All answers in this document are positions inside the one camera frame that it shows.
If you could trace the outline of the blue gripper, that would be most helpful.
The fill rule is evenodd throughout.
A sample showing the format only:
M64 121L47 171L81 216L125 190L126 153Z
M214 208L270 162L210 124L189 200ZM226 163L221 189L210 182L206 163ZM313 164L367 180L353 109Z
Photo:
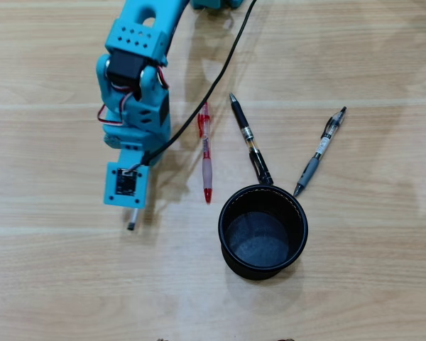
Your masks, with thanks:
M149 156L166 142L166 135L136 126L106 126L104 143L110 148L120 150L118 163L120 166L149 166Z

